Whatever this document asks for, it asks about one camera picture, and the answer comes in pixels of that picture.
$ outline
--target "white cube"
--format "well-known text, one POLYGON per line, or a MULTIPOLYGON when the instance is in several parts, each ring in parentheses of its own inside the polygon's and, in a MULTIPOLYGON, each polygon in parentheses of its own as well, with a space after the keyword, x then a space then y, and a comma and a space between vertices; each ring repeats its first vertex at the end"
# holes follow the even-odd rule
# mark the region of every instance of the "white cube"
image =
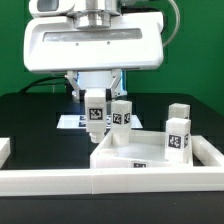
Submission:
POLYGON ((176 135, 186 135, 190 133, 191 121, 182 118, 171 118, 166 122, 166 132, 176 135))
POLYGON ((174 103, 169 106, 168 119, 173 117, 189 119, 190 117, 190 105, 174 103))

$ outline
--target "white box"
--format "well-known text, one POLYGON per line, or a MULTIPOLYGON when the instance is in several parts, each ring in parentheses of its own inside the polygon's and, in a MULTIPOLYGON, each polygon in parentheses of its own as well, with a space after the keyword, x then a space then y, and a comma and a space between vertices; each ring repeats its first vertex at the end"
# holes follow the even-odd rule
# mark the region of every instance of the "white box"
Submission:
POLYGON ((129 144, 113 145, 113 133, 109 132, 90 156, 90 168, 137 168, 193 166, 191 140, 188 161, 172 162, 165 159, 165 133, 132 130, 129 144))

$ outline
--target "white plastic part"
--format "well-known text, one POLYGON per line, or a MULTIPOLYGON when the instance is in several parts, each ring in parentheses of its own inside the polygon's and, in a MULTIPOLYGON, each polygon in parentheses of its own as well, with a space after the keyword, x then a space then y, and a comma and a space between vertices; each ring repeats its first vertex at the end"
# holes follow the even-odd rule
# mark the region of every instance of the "white plastic part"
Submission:
POLYGON ((192 137, 193 152, 205 166, 224 166, 224 156, 202 136, 192 137))
POLYGON ((91 141, 99 143, 106 132, 106 89, 88 88, 85 93, 86 131, 91 141))
POLYGON ((166 122, 166 132, 176 135, 186 135, 190 133, 191 121, 181 118, 171 118, 166 122))
POLYGON ((132 102, 118 100, 111 103, 111 132, 113 145, 126 146, 129 144, 131 131, 132 102))
POLYGON ((29 11, 33 17, 59 16, 71 12, 76 0, 59 0, 58 9, 55 11, 40 12, 38 10, 38 0, 30 0, 29 11))
MULTIPOLYGON (((201 142, 199 137, 193 137, 192 139, 193 145, 201 142)), ((206 152, 208 149, 210 154, 216 152, 216 149, 210 147, 210 144, 204 144, 200 148, 200 153, 206 152)), ((224 191, 223 166, 0 172, 0 196, 173 191, 224 191)))
POLYGON ((192 167, 192 147, 189 138, 188 160, 185 163, 165 159, 165 133, 132 130, 127 146, 114 145, 110 131, 90 156, 91 168, 192 167))
POLYGON ((189 119, 190 105, 180 103, 174 103, 170 105, 168 119, 171 119, 173 117, 189 119))
POLYGON ((26 28, 24 63, 28 70, 37 73, 154 69, 163 61, 162 29, 163 15, 160 12, 126 14, 112 17, 108 29, 92 30, 97 39, 93 40, 93 36, 89 37, 90 31, 74 28, 72 18, 36 18, 26 28), (141 36, 129 38, 129 31, 133 29, 141 36), (105 32, 110 33, 112 40, 105 37, 105 32), (55 36, 46 39, 46 35, 55 36), (73 41, 67 35, 72 35, 71 38, 84 35, 89 39, 73 41))
POLYGON ((10 155, 10 140, 9 138, 0 138, 0 168, 10 155))
POLYGON ((188 161, 191 121, 171 118, 166 122, 165 158, 170 161, 188 161))

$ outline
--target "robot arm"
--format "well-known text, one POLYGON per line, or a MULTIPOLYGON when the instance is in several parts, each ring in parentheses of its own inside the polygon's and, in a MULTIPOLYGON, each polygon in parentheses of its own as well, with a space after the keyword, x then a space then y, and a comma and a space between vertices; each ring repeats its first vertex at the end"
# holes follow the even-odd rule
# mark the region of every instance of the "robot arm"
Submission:
MULTIPOLYGON (((123 5, 135 2, 121 0, 123 5)), ((100 142, 106 93, 109 89, 115 98, 121 70, 155 69, 163 61, 162 13, 121 15, 117 0, 30 0, 29 9, 34 19, 25 31, 26 67, 35 73, 67 73, 76 99, 85 98, 87 131, 100 142), (85 78, 86 72, 91 78, 85 78)))

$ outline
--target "cable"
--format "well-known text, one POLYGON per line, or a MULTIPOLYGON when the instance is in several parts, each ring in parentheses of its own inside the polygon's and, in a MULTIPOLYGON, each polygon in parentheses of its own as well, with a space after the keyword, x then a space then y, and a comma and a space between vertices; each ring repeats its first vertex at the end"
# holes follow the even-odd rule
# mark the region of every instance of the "cable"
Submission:
POLYGON ((172 35, 163 43, 163 47, 167 46, 173 40, 173 38, 176 36, 177 31, 179 30, 179 27, 180 27, 180 11, 179 11, 179 8, 178 8, 177 4, 174 2, 174 0, 168 0, 168 1, 174 9, 174 12, 175 12, 175 15, 176 15, 176 25, 175 25, 175 28, 174 28, 174 31, 173 31, 172 35))
POLYGON ((19 93, 26 93, 27 90, 29 90, 30 88, 32 87, 36 87, 36 86, 46 86, 46 85, 61 85, 62 83, 42 83, 42 82, 46 82, 46 81, 51 81, 51 80, 57 80, 57 79, 64 79, 65 80, 65 77, 64 76, 57 76, 57 77, 48 77, 48 78, 43 78, 43 79, 39 79, 39 80, 36 80, 34 82, 32 82, 31 84, 29 84, 28 86, 22 88, 19 93))

